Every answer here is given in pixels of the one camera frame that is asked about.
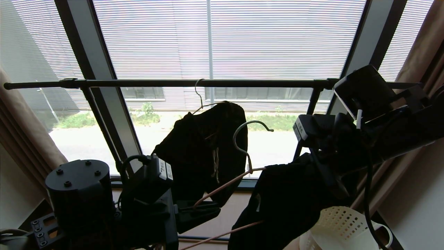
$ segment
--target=cylindrical motor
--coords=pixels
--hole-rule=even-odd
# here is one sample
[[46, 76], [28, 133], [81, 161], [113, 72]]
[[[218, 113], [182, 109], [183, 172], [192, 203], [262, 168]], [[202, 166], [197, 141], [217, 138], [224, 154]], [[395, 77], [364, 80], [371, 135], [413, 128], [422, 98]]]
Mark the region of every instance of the cylindrical motor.
[[113, 220], [115, 207], [105, 162], [71, 161], [52, 171], [45, 182], [59, 227], [68, 235], [97, 231]]

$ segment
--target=curtain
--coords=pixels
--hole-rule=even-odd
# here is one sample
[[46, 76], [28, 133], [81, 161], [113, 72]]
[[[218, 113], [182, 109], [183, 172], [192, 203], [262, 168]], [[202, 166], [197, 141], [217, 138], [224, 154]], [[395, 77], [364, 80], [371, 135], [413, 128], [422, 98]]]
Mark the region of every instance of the curtain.
[[[429, 97], [444, 83], [444, 1], [435, 0], [422, 24], [410, 53], [399, 72], [398, 82], [422, 82], [424, 91]], [[385, 197], [404, 175], [413, 160], [427, 146], [413, 150], [405, 155], [385, 161], [374, 172], [370, 213], [373, 214]], [[365, 178], [359, 187], [363, 187]], [[364, 191], [362, 191], [352, 208], [361, 210]]]
[[67, 160], [20, 92], [6, 90], [3, 87], [5, 82], [10, 80], [1, 69], [0, 143], [49, 201], [45, 178]]

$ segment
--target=bush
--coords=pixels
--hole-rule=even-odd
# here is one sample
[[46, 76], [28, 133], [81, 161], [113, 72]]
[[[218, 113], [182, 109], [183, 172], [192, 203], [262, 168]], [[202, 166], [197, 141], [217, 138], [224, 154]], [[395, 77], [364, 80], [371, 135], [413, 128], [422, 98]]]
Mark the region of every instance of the bush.
[[150, 102], [145, 103], [142, 106], [142, 111], [138, 112], [138, 114], [131, 113], [131, 118], [136, 125], [143, 126], [160, 122], [160, 116], [154, 113], [153, 106]]
[[[268, 115], [268, 114], [260, 114], [260, 115], [251, 115], [247, 116], [247, 121], [259, 120], [264, 122], [268, 128], [274, 129], [275, 131], [293, 131], [293, 124], [297, 119], [297, 115], [285, 115], [285, 114], [277, 114], [277, 115]], [[248, 124], [249, 131], [260, 131], [265, 128], [259, 123]]]
[[95, 117], [88, 113], [77, 113], [68, 117], [60, 118], [60, 122], [55, 126], [61, 129], [83, 128], [97, 125]]

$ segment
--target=drawstring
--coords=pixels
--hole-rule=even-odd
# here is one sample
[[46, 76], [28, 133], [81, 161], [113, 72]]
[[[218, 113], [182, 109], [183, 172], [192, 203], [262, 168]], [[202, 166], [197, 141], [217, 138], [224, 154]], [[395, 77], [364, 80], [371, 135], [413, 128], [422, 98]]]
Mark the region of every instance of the drawstring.
[[216, 181], [219, 183], [219, 148], [213, 150], [213, 167], [214, 172], [211, 177], [216, 176]]

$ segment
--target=black garment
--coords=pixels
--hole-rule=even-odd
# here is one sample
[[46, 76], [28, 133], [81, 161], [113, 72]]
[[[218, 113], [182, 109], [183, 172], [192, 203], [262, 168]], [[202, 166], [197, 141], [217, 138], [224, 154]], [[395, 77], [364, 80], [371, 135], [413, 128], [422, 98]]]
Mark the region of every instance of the black garment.
[[[199, 115], [188, 113], [176, 121], [173, 130], [154, 149], [159, 158], [171, 164], [173, 200], [198, 200], [245, 171], [246, 156], [233, 145], [235, 130], [244, 123], [242, 107], [223, 102]], [[243, 128], [236, 142], [247, 150], [248, 130]], [[213, 154], [219, 164], [215, 172]], [[211, 199], [222, 207], [239, 182], [218, 192]]]
[[334, 204], [314, 174], [309, 154], [266, 168], [233, 229], [264, 222], [232, 233], [229, 250], [283, 249], [316, 224], [322, 209]]

